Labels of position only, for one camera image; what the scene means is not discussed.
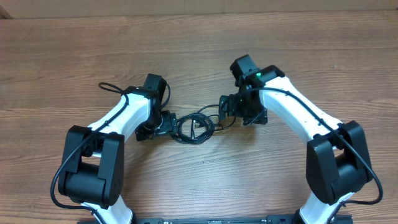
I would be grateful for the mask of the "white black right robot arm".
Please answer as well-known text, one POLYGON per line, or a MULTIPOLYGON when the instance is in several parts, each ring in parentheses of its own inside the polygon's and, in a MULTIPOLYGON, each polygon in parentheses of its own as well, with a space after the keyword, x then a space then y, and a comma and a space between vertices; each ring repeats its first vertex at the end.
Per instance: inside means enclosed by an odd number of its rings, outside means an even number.
POLYGON ((221 96, 219 115, 240 117, 245 125, 266 124, 267 112, 278 115, 305 143, 306 179, 311 194, 293 215, 269 216, 269 222, 352 223, 337 215, 353 203, 352 195, 374 180, 363 128, 343 123, 303 96, 275 65, 252 62, 230 66, 239 91, 221 96))

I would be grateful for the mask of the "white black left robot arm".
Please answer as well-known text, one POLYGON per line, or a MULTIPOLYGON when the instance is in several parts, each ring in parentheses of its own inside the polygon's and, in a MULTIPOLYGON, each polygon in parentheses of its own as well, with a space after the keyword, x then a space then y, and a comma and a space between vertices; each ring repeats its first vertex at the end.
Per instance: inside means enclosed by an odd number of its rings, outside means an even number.
POLYGON ((94 223, 134 223, 134 212, 121 196, 125 142, 132 134, 141 141, 173 130, 175 117, 164 111, 167 102, 162 99, 170 87, 145 84, 122 90, 110 83, 99 87, 121 99, 97 122, 68 130, 50 196, 60 208, 89 211, 94 223))

